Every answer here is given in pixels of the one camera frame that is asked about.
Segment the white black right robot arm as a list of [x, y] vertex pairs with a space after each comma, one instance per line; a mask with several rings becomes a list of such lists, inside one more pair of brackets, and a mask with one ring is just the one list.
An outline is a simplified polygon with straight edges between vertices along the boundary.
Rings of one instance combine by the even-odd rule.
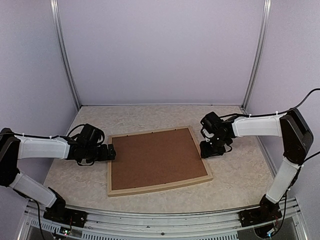
[[204, 140], [200, 143], [203, 159], [227, 153], [233, 140], [257, 137], [274, 168], [273, 182], [253, 210], [243, 210], [245, 221], [266, 222], [281, 217], [279, 202], [297, 180], [314, 142], [314, 135], [301, 112], [290, 108], [283, 112], [251, 115], [231, 113], [206, 114], [200, 121]]

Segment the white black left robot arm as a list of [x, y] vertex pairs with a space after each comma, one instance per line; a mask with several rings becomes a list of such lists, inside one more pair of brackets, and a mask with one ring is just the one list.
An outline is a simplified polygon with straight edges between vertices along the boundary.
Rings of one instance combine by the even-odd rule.
[[66, 201], [55, 190], [29, 176], [31, 166], [40, 164], [39, 170], [49, 170], [54, 160], [75, 161], [89, 167], [96, 162], [113, 161], [116, 150], [113, 144], [105, 144], [102, 130], [82, 124], [75, 135], [36, 136], [15, 133], [10, 128], [0, 131], [0, 185], [11, 188], [19, 195], [42, 205], [49, 217], [63, 223], [70, 218]]

